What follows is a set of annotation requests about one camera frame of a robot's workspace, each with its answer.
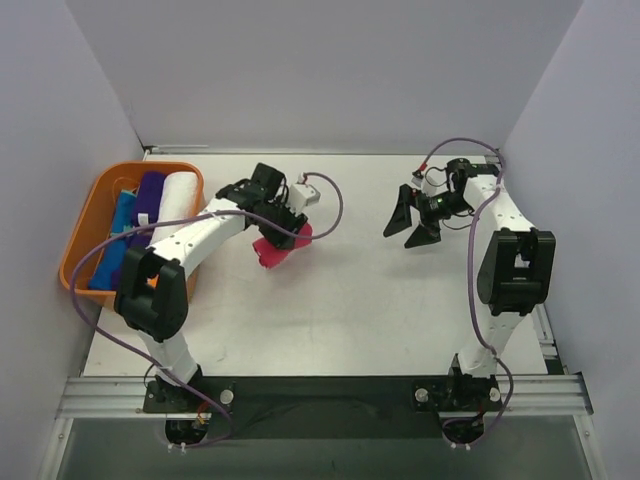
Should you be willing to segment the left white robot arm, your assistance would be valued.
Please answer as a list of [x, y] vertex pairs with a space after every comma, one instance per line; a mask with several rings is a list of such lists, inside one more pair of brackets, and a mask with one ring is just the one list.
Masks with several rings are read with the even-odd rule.
[[125, 254], [115, 310], [158, 362], [157, 376], [168, 384], [166, 399], [181, 412], [195, 409], [202, 399], [196, 381], [201, 368], [181, 332], [189, 308], [188, 279], [224, 242], [252, 225], [261, 234], [253, 249], [265, 268], [309, 244], [312, 228], [304, 211], [318, 203], [320, 193], [304, 180], [285, 181], [281, 171], [260, 163], [250, 177], [221, 188], [199, 221]]

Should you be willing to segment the pink towel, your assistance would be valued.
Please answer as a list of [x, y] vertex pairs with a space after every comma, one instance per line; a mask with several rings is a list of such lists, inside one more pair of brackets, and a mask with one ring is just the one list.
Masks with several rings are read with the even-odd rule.
[[305, 248], [311, 243], [312, 241], [309, 239], [296, 238], [292, 249], [282, 250], [274, 247], [265, 238], [259, 238], [253, 242], [252, 247], [257, 255], [259, 264], [266, 269], [272, 269], [282, 263], [294, 250]]

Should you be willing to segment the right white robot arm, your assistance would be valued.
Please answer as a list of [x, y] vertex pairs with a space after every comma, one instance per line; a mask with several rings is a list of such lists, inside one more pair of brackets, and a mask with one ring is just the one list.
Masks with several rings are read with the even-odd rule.
[[425, 167], [400, 185], [383, 235], [410, 230], [405, 248], [431, 246], [441, 241], [446, 221], [469, 216], [465, 296], [471, 332], [446, 375], [415, 382], [412, 403], [419, 412], [497, 412], [514, 390], [501, 388], [497, 379], [514, 374], [505, 351], [522, 321], [547, 299], [556, 238], [519, 210], [498, 164], [454, 158], [439, 171], [441, 185]]

